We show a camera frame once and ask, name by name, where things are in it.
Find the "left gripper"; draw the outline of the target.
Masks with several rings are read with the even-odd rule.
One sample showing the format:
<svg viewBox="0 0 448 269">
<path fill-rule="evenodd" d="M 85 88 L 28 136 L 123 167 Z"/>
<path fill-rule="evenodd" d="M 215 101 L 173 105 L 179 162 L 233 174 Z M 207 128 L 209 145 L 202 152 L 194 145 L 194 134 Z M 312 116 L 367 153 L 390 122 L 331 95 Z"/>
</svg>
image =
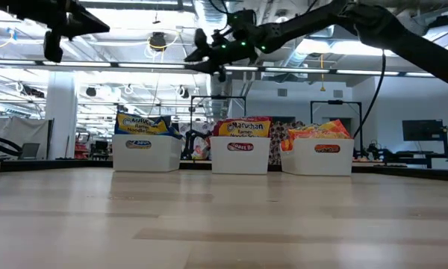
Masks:
<svg viewBox="0 0 448 269">
<path fill-rule="evenodd" d="M 71 28 L 72 14 L 78 22 L 75 36 L 107 33 L 111 29 L 83 5 L 75 4 L 75 0 L 43 0 L 40 6 L 44 12 L 44 24 L 49 28 L 44 37 L 44 57 L 55 63 L 60 63 L 63 57 L 61 37 L 74 37 Z"/>
</svg>

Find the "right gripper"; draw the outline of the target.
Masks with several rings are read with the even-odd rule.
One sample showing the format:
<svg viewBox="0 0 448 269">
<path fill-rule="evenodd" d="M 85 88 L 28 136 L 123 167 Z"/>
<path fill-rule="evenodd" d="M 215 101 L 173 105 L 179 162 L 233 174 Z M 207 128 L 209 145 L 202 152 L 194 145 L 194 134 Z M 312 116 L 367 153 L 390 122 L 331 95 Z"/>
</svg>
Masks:
<svg viewBox="0 0 448 269">
<path fill-rule="evenodd" d="M 226 26 L 223 33 L 216 30 L 211 47 L 207 43 L 207 35 L 201 28 L 194 34 L 196 49 L 191 52 L 184 62 L 199 62 L 189 64 L 188 69 L 209 75 L 218 74 L 218 81 L 226 80 L 223 65 L 248 58 L 254 63 L 259 54 L 271 53 L 271 46 L 264 42 L 268 32 L 264 25 L 257 25 L 257 15 L 254 10 L 242 9 L 233 13 L 225 12 Z"/>
</svg>

